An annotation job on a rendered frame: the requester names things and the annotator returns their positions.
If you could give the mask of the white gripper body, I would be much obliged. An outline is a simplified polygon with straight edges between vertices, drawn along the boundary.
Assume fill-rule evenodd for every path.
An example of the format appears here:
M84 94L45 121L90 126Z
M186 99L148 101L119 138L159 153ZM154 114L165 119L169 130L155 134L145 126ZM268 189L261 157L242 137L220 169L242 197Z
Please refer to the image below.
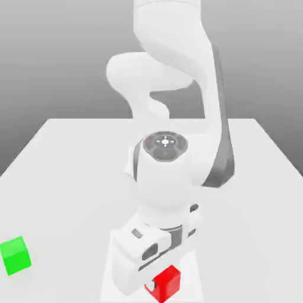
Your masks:
M149 283L158 274L173 265L181 272L180 291L189 293L189 287L198 284L198 263L196 261L196 237L191 236L175 249L152 257L142 265L134 263L118 245L113 243L112 280L124 295L131 295L145 283Z

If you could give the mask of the small red cube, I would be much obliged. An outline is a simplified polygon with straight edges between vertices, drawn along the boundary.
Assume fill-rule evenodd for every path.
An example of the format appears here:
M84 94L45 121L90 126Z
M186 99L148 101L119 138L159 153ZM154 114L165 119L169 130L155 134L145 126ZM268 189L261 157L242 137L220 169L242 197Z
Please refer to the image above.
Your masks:
M164 303L180 290L180 276L181 272L171 265L154 277L153 289L146 284L144 288L159 303Z

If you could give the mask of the small green cube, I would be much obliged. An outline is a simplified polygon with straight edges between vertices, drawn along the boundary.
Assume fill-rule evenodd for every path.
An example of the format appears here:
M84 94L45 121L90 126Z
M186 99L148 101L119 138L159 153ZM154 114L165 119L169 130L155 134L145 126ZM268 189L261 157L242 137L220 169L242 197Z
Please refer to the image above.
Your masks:
M30 255L22 236L1 243L0 254L8 276L31 266Z

